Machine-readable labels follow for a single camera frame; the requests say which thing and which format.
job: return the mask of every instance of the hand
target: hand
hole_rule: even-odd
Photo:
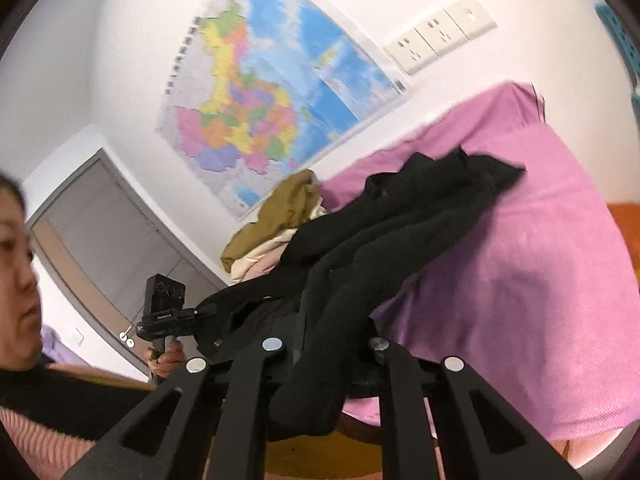
[[[153,373],[163,379],[174,373],[187,360],[182,351],[182,343],[178,340],[171,341],[164,354],[157,360],[154,357],[153,349],[147,348],[145,351],[146,364]]]

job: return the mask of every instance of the hair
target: hair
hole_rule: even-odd
[[[11,193],[20,204],[22,211],[27,211],[24,193],[22,192],[20,184],[18,184],[17,180],[11,178],[9,175],[3,173],[2,171],[0,171],[0,189],[5,189],[9,193]]]

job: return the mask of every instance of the white wall socket panel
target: white wall socket panel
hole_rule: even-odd
[[[444,10],[436,12],[426,20],[418,23],[415,30],[429,43],[438,55],[468,41],[465,33],[456,25]]]
[[[494,19],[478,0],[460,0],[445,11],[469,39],[496,26]]]
[[[414,28],[395,38],[385,47],[385,50],[409,74],[421,69],[429,60],[438,57]]]

